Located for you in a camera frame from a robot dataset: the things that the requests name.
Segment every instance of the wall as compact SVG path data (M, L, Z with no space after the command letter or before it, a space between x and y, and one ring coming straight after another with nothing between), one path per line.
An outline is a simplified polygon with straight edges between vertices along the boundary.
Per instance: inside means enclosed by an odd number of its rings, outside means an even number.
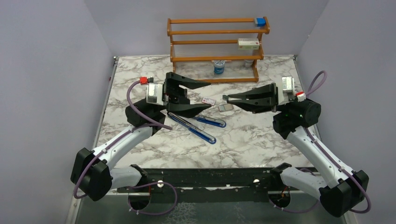
M305 88L320 70L329 75L312 94L324 143L370 177L373 208L360 224L396 221L395 10L394 0L330 0L297 57Z
M64 223L113 57L82 0L0 5L0 223Z
M169 54L167 19L262 17L265 54L298 54L328 0L85 0L117 56Z

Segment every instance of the blue handle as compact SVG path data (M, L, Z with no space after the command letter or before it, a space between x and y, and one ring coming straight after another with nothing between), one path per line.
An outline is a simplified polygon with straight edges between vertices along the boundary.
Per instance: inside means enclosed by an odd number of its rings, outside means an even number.
M188 130L189 130L190 132L196 134L198 137L202 138L203 140L209 142L209 143L212 144L212 145L213 145L214 143L216 143L216 139L214 139L214 142L211 142L211 141L209 141L209 138L208 138L208 137L206 137L206 136L204 136L203 134L201 134L201 133L195 131L194 129L192 129L192 128L189 127Z
M218 123L218 122L206 120L206 119L203 119L203 118L196 118L196 120L199 121L199 122L202 122L202 123L205 123L205 124L209 124L209 125L213 125L213 126L217 126L217 127L226 127L227 126L226 122L224 122L224 126L221 126L221 124Z

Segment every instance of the marble table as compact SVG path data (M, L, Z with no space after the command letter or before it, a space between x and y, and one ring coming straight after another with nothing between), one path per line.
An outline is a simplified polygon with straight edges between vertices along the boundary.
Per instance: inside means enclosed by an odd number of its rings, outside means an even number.
M197 63L190 69L190 78L197 78L202 66ZM224 103L223 94L239 93L272 83L275 78L291 75L296 80L297 90L301 89L292 56L266 56L258 61L259 83L212 84L196 90L188 90L191 103L203 97L216 100L216 105ZM127 127L125 107L128 106L126 92L138 77L154 77L163 82L165 73L172 71L169 56L126 56L120 57L113 79L106 113L101 125L98 145L101 145ZM137 86L131 93L136 102L145 98L146 87ZM193 124L217 139L211 145L180 124L166 118L165 124L173 130L161 129L124 156L116 167L137 164L142 168L248 168L274 167L287 162L296 167L312 166L294 146L275 133L272 128L274 113L252 114L238 107L228 112L219 112L214 106L202 112L203 115L223 119L225 128L218 128L190 120Z

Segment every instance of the wooden shelf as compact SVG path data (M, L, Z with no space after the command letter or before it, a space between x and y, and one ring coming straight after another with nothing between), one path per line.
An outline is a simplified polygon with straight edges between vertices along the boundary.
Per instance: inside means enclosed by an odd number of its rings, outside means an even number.
M257 27L254 18L224 19L168 19L167 34L170 37L170 61L176 72L177 63L208 62L213 60L243 61L253 60L251 77L231 77L202 79L211 83L258 82L257 60L264 58L262 35L268 34L270 26L266 17L265 26ZM178 40L174 35L224 35L224 34L257 34L260 42L258 50L239 50L238 40Z

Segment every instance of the table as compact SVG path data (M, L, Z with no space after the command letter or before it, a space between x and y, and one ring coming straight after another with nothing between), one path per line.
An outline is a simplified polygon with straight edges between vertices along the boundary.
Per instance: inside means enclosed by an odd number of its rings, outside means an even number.
M199 64L194 70L188 77L197 78L205 73L200 72ZM257 70L260 78L258 83L212 84L188 90L188 97L191 103L198 103L203 97L209 97L215 99L218 105L225 103L222 100L223 94L248 91L272 83L275 78L285 75L293 76L297 90L301 90L293 56L266 56L264 60L258 61ZM166 72L169 71L172 71L169 56L119 58L98 145L107 142L129 125L125 107L128 106L126 92L131 83L141 76L154 77L155 82L163 82ZM145 93L145 86L137 86L132 90L132 101L145 98ZM133 148L116 167L137 164L142 168L247 168L275 167L283 162L296 167L312 166L301 152L275 133L272 128L272 112L252 114L235 106L233 111L228 112L219 112L217 107L212 107L202 114L227 122L225 128L218 128L190 120L216 137L216 144L207 143L180 124L166 118L165 124L172 126L173 130L161 129Z

